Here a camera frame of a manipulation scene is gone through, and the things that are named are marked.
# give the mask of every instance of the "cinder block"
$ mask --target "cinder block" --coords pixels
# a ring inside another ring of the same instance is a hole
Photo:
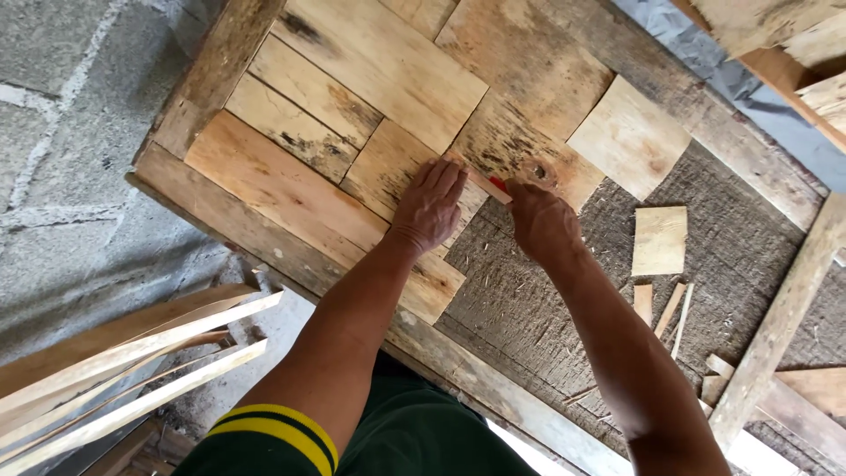
[[[92,257],[115,222],[42,226],[11,232],[0,255],[0,364],[75,334],[64,309],[91,283]]]
[[[57,95],[107,6],[108,0],[3,0],[0,79]]]
[[[161,13],[128,5],[59,125],[26,205],[123,202],[123,174],[187,63]]]
[[[14,178],[46,126],[47,122],[35,109],[0,102],[0,213],[8,206]]]

